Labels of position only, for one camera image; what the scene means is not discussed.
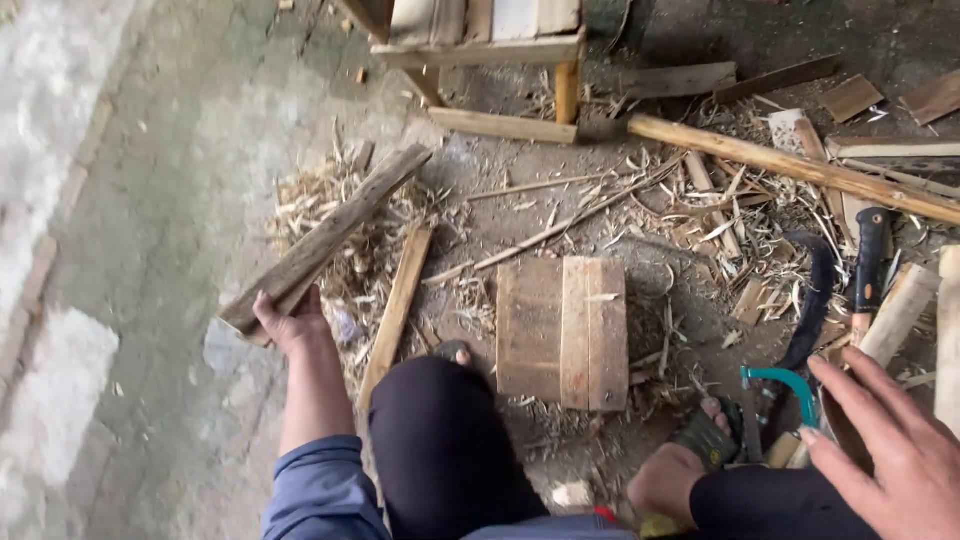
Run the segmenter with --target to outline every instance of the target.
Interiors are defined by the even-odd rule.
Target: fingernail
[[[801,440],[804,441],[806,446],[812,446],[813,443],[820,440],[820,432],[814,428],[808,428],[807,426],[800,426],[797,429],[797,432],[800,434]]]

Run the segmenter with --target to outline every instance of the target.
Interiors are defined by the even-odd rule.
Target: wooden stool
[[[382,18],[391,21],[389,28],[371,17],[363,0],[340,3],[377,43],[372,53],[406,73],[438,124],[566,144],[576,138],[587,41],[583,0],[386,0]],[[556,123],[448,108],[439,92],[440,68],[485,63],[555,65]]]

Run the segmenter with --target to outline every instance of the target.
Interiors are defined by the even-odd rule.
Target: black pants
[[[395,538],[460,538],[548,515],[476,371],[430,356],[402,362],[373,390],[369,420]],[[816,471],[708,475],[690,504],[700,528],[690,537],[876,537]]]

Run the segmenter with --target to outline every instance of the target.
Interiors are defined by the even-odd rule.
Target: stool leg
[[[440,69],[427,68],[425,70],[427,74],[424,74],[423,71],[423,69],[403,70],[403,72],[407,74],[407,79],[410,80],[410,84],[417,89],[420,96],[423,97],[423,101],[425,101],[428,106],[446,107],[446,101],[444,101],[443,96],[440,95]]]
[[[573,124],[577,121],[580,100],[579,61],[557,64],[557,123]]]

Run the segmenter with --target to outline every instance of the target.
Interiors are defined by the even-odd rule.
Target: curved blade
[[[827,319],[828,302],[833,294],[833,282],[836,270],[833,265],[833,251],[822,236],[806,231],[795,231],[783,236],[794,244],[804,246],[810,252],[810,287],[804,294],[804,307],[800,314],[800,324],[793,332],[790,345],[783,358],[775,367],[797,371],[806,364],[813,353],[813,346],[820,338],[824,321]]]

